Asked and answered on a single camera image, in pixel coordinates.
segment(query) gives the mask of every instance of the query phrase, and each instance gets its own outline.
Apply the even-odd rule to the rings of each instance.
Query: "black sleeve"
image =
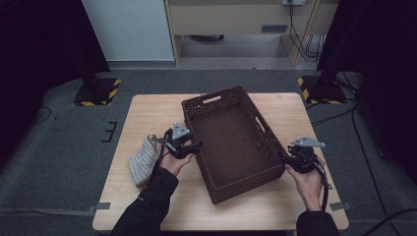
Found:
[[[178,179],[168,170],[158,168],[152,182],[120,216],[111,236],[159,235],[160,222],[168,214]]]
[[[297,235],[340,235],[331,215],[324,211],[304,211],[297,219]]]

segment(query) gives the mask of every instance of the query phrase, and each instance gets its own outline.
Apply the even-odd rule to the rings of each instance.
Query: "white wall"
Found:
[[[82,0],[107,61],[174,61],[163,0]]]

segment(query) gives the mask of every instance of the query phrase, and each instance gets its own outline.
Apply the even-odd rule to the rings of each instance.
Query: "gray floor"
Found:
[[[34,121],[41,122],[30,127],[0,175],[0,209],[83,212],[95,206],[135,94],[206,93],[237,85],[248,92],[301,93],[296,79],[316,74],[315,66],[315,62],[305,61],[290,66],[278,36],[227,36],[220,42],[186,38],[178,68],[157,64],[129,70],[113,68],[112,74],[122,84],[111,105],[73,106],[81,80],[53,88],[44,98],[44,106],[51,112],[47,108],[39,110]],[[355,74],[347,76],[357,82]],[[343,105],[318,105],[307,111],[314,122],[345,112],[354,104],[348,101]],[[395,161],[379,157],[363,117],[355,114],[355,121],[387,214],[416,208],[416,185]],[[106,130],[112,128],[110,122],[117,122],[115,134],[110,143],[103,143],[109,137]],[[346,212],[350,225],[342,235],[362,235],[386,214],[355,135],[351,114],[318,125],[315,132],[328,146],[323,152],[341,199],[353,206]],[[91,223],[92,216],[3,214],[0,235],[95,235]],[[401,215],[392,224],[400,235],[416,235],[417,214]],[[372,235],[395,233],[386,223]]]

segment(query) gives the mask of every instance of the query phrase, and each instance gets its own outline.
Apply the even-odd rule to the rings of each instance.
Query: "wicker basket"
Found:
[[[185,123],[203,140],[197,162],[213,204],[279,178],[285,151],[241,87],[184,100]]]

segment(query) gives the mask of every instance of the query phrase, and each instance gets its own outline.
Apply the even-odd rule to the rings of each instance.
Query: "hazard tape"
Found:
[[[337,105],[337,104],[343,104],[346,103],[346,101],[344,100],[334,100],[334,99],[312,99],[310,97],[310,93],[307,90],[307,87],[304,84],[304,80],[303,78],[298,78],[297,80],[298,82],[298,86],[300,87],[301,91],[303,92],[303,96],[304,99],[306,100],[307,104],[332,104],[332,105]]]
[[[122,80],[114,81],[113,89],[111,90],[108,98],[102,101],[80,101],[74,102],[75,106],[95,106],[95,105],[108,105],[113,101],[114,96],[116,95],[117,90],[119,89],[119,85]]]

